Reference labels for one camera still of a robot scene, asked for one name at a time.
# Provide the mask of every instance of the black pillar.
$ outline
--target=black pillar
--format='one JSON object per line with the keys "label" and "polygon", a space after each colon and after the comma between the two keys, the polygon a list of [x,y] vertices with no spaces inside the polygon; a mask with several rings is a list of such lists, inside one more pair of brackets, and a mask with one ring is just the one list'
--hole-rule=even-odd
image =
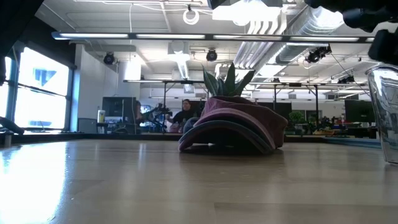
{"label": "black pillar", "polygon": [[315,106],[316,106],[316,121],[317,121],[317,125],[316,127],[318,127],[319,125],[319,108],[318,108],[318,86],[315,85]]}
{"label": "black pillar", "polygon": [[274,111],[276,111],[276,85],[274,85]]}
{"label": "black pillar", "polygon": [[[167,92],[166,85],[167,85],[167,83],[165,82],[164,83],[164,95],[163,95],[163,109],[166,109],[166,92]],[[164,129],[165,120],[166,120],[166,114],[163,114],[163,125],[162,125],[163,134],[165,133],[165,129]]]}

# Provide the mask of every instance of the ceiling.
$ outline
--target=ceiling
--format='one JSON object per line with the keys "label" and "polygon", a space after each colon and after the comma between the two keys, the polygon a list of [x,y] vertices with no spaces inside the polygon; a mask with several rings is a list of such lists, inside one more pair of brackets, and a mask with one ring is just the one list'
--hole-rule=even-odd
{"label": "ceiling", "polygon": [[[207,1],[198,9],[210,10],[206,7]],[[148,5],[154,9],[161,9],[159,5]],[[167,10],[185,9],[185,6],[164,6]],[[302,0],[297,1],[295,7],[286,10],[288,22],[304,7]],[[129,23],[130,5],[103,4],[102,2],[76,2],[76,0],[45,0],[36,16],[48,25],[62,32],[130,32]],[[195,25],[188,25],[183,21],[184,11],[162,11],[147,9],[140,6],[131,6],[131,29],[133,32],[173,32],[173,33],[209,33],[209,34],[245,34],[249,26],[237,26],[232,21],[214,21],[211,15],[200,13],[200,19]],[[396,24],[380,24],[374,31],[389,29],[394,32]],[[351,29],[342,25],[334,35],[369,35],[359,29]],[[91,41],[91,45],[134,45],[137,52],[146,61],[142,72],[144,75],[172,73],[177,64],[166,60],[168,41],[160,40],[101,40]],[[214,71],[218,62],[207,62],[208,49],[214,48],[218,53],[218,61],[232,61],[241,45],[240,42],[190,41],[190,58],[187,62],[190,70],[199,70],[204,65],[209,71]],[[368,44],[331,44],[332,56],[327,56],[320,63],[310,66],[300,57],[293,61],[283,72],[277,75],[286,82],[327,82],[333,79],[336,82],[339,73],[344,69],[352,68],[357,82],[365,82],[364,71],[376,65],[367,57]],[[128,60],[130,53],[115,52],[120,60]]]}

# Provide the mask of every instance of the succulent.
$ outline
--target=succulent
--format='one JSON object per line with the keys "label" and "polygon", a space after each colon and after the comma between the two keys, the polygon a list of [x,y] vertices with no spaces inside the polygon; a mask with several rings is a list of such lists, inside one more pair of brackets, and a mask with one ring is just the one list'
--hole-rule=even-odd
{"label": "succulent", "polygon": [[240,96],[244,87],[253,79],[254,72],[254,70],[249,71],[240,82],[235,83],[235,66],[234,63],[232,63],[228,69],[225,82],[220,78],[216,79],[214,75],[208,73],[204,67],[203,79],[206,88],[212,96]]}

